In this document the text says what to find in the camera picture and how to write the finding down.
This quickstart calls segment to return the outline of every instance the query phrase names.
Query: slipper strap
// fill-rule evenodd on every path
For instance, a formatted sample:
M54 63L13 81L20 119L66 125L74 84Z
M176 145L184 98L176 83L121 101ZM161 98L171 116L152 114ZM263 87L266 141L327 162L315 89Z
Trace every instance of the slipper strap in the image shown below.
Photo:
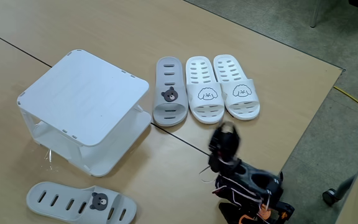
M106 224L108 220L108 216L110 213L110 209L116 199L116 197L121 197L119 193L114 192L112 190L104 189L102 187L94 186L94 193L97 193L95 196L91 196L89 202L86 204L82 216L78 219L79 224ZM104 196L107 197L107 204L98 205L95 199L104 199Z
M222 82L223 99L229 107L238 103L259 102L255 91L254 81L251 79L238 82Z
M187 84L190 109L205 105L224 105L219 83Z
M154 109L161 104L179 104L187 108L188 100L185 86L156 86Z

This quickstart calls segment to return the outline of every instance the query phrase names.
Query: slipper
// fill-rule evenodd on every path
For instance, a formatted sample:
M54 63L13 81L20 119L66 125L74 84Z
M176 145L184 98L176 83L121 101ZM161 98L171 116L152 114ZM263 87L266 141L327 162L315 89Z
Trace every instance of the slipper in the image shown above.
M187 60L186 87L194 117L204 124L219 122L224 114L222 90L208 58L195 56Z
M161 58L156 69L154 121L159 126L174 126L186 118L188 107L179 59Z
M239 62L232 55L218 55L214 69L229 113L240 120L256 118L260 105L254 81L246 77Z
M26 200L33 212L67 223L129 224L136 214L132 199L98 186L76 189L41 182L30 189Z

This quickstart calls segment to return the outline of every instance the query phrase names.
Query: wire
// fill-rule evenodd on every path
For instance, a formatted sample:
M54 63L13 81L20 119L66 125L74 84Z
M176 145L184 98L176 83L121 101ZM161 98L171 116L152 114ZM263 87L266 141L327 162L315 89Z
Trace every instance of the wire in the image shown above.
M208 167L206 167L205 169L203 169L201 172L199 172L198 173L198 177L201 179L201 181L203 182L203 183L205 183L205 184L210 184L210 183L212 183L212 182L214 182L215 180L216 180L216 178L215 179L213 179L213 180L210 180L210 181L208 181L208 180L203 180L203 178L201 177L201 174L204 172L204 171L206 171L208 168L210 168L211 166L208 166Z
M334 88L337 89L338 91L340 91L341 93L345 94L346 96L348 96L350 99L354 100L356 103L358 103L358 99L356 99L352 95L346 93L344 90L342 90L338 86L334 86Z

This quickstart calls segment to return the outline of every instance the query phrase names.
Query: dog face design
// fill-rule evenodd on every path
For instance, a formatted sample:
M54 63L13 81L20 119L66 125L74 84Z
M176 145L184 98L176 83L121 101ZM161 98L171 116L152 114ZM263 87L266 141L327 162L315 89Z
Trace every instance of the dog face design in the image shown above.
M251 93L251 89L246 85L238 85L233 90L233 96L246 97Z
M212 100L212 99L217 98L217 97L218 97L218 94L212 88L203 88L198 93L198 98L200 100Z

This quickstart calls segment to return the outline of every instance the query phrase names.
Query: white slipper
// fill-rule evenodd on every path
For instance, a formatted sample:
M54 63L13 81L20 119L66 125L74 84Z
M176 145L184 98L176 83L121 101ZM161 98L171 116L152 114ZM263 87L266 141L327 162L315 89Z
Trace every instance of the white slipper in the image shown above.
M239 62L232 55L218 55L214 69L229 113L240 120L256 118L260 105L254 81L246 77Z
M30 189L26 200L33 212L67 223L129 224L136 214L132 199L98 186L76 189L41 182Z
M161 58L155 75L154 121L159 126L174 126L186 118L189 108L181 62Z
M208 58L195 56L187 60L186 87L190 110L199 122L214 124L223 117L221 86Z

